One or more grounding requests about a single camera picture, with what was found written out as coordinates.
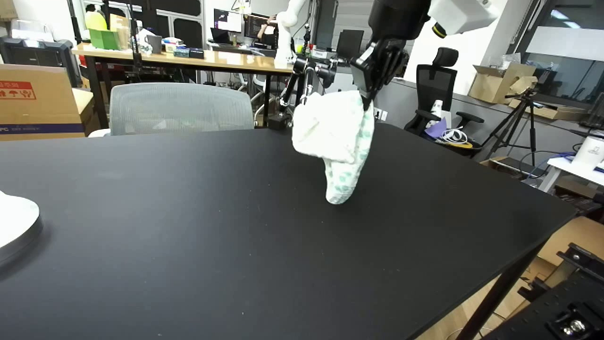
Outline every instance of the white desk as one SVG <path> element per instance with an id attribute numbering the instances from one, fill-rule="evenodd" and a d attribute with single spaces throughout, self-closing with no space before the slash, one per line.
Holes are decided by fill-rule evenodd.
<path id="1" fill-rule="evenodd" d="M 556 183 L 556 180 L 562 171 L 579 176 L 592 183 L 604 186 L 604 173 L 595 170 L 586 171 L 580 167 L 573 166 L 571 161 L 564 157 L 552 158 L 547 161 L 547 164 L 551 166 L 551 170 L 547 173 L 541 185 L 539 185 L 539 190 L 541 191 L 548 192 Z"/>

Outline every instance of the chair backrest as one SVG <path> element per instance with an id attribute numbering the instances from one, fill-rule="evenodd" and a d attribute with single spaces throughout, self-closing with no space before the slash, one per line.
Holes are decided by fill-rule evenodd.
<path id="1" fill-rule="evenodd" d="M 247 94 L 192 83 L 116 86 L 109 114 L 112 136 L 254 128 Z"/>
<path id="2" fill-rule="evenodd" d="M 430 112 L 435 100 L 443 101 L 443 110 L 451 110 L 457 71 L 435 65 L 417 66 L 417 108 Z"/>

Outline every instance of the black office chair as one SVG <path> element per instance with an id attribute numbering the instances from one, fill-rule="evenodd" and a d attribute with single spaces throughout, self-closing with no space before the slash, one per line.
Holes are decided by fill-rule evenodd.
<path id="1" fill-rule="evenodd" d="M 418 136 L 425 135 L 426 124 L 431 120 L 440 120 L 430 111 L 435 100 L 442 100 L 442 110 L 451 111 L 451 102 L 453 101 L 453 86 L 457 71 L 447 68 L 455 65 L 459 52 L 451 48 L 440 47 L 432 65 L 417 66 L 417 110 L 416 115 L 405 125 L 405 130 Z M 484 119 L 473 114 L 458 112 L 461 122 L 457 128 L 465 127 L 469 122 L 484 123 Z M 471 148 L 460 148 L 457 146 L 443 145 L 459 154 L 473 157 L 480 151 L 480 144 L 473 140 L 468 140 L 472 144 Z"/>

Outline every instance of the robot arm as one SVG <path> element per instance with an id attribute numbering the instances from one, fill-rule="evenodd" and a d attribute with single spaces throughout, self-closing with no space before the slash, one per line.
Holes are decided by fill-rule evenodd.
<path id="1" fill-rule="evenodd" d="M 369 14 L 373 34 L 365 52 L 350 62 L 365 109 L 402 66 L 407 40 L 419 36 L 430 17 L 433 32 L 444 38 L 486 27 L 498 13 L 491 0 L 375 0 Z"/>

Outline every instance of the white cloth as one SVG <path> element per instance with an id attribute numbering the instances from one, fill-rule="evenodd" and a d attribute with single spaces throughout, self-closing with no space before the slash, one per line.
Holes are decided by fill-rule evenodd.
<path id="1" fill-rule="evenodd" d="M 331 204 L 344 203 L 369 154 L 373 138 L 373 103 L 367 111 L 359 91 L 313 93 L 294 111 L 292 143 L 302 154 L 325 162 L 327 191 Z"/>

